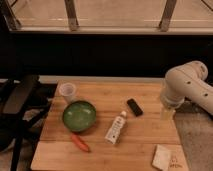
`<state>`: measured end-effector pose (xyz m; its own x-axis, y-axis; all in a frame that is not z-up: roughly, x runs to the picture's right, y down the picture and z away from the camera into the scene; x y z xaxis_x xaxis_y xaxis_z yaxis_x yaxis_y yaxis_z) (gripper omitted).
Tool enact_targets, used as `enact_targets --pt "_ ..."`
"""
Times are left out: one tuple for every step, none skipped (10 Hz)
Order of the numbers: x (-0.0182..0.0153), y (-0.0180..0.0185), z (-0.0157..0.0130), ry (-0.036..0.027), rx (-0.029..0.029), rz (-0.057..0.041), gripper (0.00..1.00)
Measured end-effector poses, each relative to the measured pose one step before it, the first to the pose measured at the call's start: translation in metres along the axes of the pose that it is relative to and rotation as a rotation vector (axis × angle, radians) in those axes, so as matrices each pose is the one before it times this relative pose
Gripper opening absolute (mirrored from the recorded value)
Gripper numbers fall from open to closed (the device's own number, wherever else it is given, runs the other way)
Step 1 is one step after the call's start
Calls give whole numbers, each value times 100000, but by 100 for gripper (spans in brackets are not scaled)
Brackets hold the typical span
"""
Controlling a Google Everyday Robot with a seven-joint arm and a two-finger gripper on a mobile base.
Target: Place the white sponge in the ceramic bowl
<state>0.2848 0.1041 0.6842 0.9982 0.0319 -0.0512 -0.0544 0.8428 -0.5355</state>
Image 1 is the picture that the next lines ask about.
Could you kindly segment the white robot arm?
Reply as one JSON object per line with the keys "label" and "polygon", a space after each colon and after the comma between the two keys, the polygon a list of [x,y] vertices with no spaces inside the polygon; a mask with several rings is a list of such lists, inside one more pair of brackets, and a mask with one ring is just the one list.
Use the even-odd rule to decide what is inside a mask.
{"label": "white robot arm", "polygon": [[161,103],[167,109],[177,109],[188,98],[208,112],[213,120],[213,86],[205,82],[207,76],[207,66],[201,61],[169,69],[160,94]]}

